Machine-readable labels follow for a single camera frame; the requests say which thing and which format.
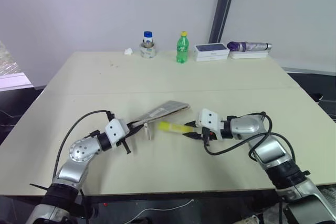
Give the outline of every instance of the white wall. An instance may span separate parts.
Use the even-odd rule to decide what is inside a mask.
[[[232,0],[222,42],[273,43],[283,67],[336,73],[336,0]]]
[[[153,31],[174,49],[181,30],[206,43],[217,0],[0,0],[0,39],[34,86],[46,85],[74,52],[138,48]]]

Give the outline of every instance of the table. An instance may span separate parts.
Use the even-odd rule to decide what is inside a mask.
[[[120,52],[73,54],[0,146],[0,194],[43,195],[29,183],[48,187],[64,135],[83,114],[113,111],[131,121],[167,100],[187,102],[189,110],[165,120],[183,124],[201,108],[224,117],[266,111],[274,132],[292,143],[297,163],[318,185],[336,182],[336,125],[272,59],[174,62],[174,52],[154,59]],[[87,133],[103,130],[104,114],[85,119],[70,135],[69,146]],[[200,141],[174,133],[143,131],[123,148],[97,156],[83,187],[88,195],[238,191],[273,188],[266,173],[243,145],[210,156]],[[213,151],[236,140],[211,142]]]

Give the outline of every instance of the green bottle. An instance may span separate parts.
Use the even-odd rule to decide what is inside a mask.
[[[177,42],[177,56],[176,61],[179,63],[185,63],[188,59],[189,41],[187,39],[187,32],[181,32],[181,37]]]

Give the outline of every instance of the yellow sponge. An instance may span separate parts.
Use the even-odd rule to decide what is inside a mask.
[[[161,131],[170,131],[176,133],[194,132],[193,127],[168,122],[160,122],[157,128]]]

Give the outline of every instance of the blue cap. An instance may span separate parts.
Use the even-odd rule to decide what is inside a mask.
[[[152,37],[153,37],[153,34],[152,34],[151,31],[144,31],[144,32],[143,32],[143,36],[144,36],[145,38],[152,38]]]

